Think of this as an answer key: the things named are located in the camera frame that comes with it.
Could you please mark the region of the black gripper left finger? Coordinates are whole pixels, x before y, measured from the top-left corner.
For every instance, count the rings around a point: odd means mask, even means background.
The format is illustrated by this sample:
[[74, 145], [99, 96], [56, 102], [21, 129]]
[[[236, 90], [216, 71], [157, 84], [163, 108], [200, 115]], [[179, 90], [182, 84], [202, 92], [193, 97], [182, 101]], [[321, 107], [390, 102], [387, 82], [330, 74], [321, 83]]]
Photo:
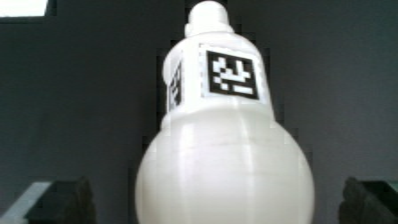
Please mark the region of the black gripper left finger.
[[19, 195], [0, 224], [97, 224], [88, 179], [33, 182]]

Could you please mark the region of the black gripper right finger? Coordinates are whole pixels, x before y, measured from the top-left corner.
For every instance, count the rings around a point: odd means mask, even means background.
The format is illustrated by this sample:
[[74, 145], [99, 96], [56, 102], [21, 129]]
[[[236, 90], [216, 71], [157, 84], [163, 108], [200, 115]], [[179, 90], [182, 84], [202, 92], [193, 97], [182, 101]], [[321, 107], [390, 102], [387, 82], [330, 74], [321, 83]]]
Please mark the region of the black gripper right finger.
[[398, 224], [398, 181], [344, 181], [339, 224]]

